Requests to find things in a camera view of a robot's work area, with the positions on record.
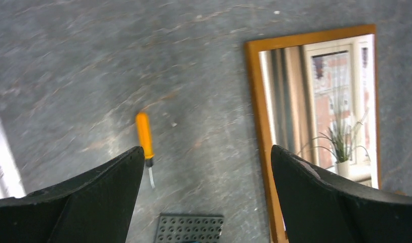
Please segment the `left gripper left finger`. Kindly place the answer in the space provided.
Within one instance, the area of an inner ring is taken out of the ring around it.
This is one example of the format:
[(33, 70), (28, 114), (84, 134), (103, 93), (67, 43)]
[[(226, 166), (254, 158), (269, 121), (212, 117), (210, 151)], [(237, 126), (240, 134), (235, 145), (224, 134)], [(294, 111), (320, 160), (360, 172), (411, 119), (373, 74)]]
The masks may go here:
[(136, 146), (25, 197), (0, 199), (0, 242), (125, 242), (144, 160)]

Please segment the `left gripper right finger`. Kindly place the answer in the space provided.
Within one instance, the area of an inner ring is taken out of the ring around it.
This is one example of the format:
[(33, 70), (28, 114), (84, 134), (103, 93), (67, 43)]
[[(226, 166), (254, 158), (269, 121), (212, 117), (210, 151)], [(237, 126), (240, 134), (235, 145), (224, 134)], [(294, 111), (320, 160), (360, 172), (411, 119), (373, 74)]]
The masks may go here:
[(412, 197), (378, 190), (271, 150), (290, 242), (412, 242)]

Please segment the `wooden picture frame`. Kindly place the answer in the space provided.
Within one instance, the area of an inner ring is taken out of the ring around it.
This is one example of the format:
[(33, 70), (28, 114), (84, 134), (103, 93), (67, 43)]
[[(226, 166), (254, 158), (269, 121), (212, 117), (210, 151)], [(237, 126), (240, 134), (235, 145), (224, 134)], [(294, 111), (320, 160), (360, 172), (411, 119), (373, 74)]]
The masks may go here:
[[(248, 64), (248, 72), (252, 85), (252, 97), (254, 106), (254, 116), (257, 127), (257, 139), (260, 150), (260, 160), (262, 166), (262, 175), (265, 186), (265, 194), (268, 207), (268, 218), (270, 225), (270, 234), (274, 242), (290, 242), (286, 232), (274, 177), (271, 165), (271, 150), (274, 144), (271, 142), (269, 132), (269, 121), (267, 118), (267, 109), (265, 103), (265, 92), (262, 83), (261, 66), (259, 53), (261, 51), (269, 51), (279, 48), (294, 47), (299, 45), (308, 45), (319, 42), (334, 41), (343, 38), (355, 37), (360, 35), (373, 34), (376, 35), (376, 26), (374, 24), (366, 24), (347, 28), (325, 30), (319, 32), (289, 35), (277, 38), (267, 38), (247, 42), (245, 45), (246, 58)], [(376, 67), (376, 48), (375, 48), (375, 73)], [(380, 129), (378, 120), (377, 106), (377, 76), (375, 81), (376, 90), (376, 116), (377, 116), (377, 155), (378, 155), (378, 179), (381, 188), (380, 176)]]

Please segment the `yellow handle screwdriver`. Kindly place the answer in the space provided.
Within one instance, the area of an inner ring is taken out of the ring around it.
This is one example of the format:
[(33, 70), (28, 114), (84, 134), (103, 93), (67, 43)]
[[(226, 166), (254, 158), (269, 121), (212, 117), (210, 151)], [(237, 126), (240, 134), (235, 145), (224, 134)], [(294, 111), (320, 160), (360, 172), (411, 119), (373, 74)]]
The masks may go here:
[(153, 157), (155, 154), (153, 149), (153, 140), (148, 114), (145, 112), (139, 112), (135, 117), (135, 123), (138, 131), (139, 143), (144, 150), (145, 166), (148, 169), (150, 185), (154, 189), (155, 183), (152, 167), (154, 165)]

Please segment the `framed window plant photo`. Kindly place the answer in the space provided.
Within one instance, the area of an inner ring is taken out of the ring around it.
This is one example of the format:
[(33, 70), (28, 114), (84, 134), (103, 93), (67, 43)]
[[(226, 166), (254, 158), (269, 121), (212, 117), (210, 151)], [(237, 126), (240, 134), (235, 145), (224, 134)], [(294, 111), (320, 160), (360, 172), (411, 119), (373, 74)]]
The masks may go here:
[(373, 34), (259, 53), (271, 142), (379, 188)]

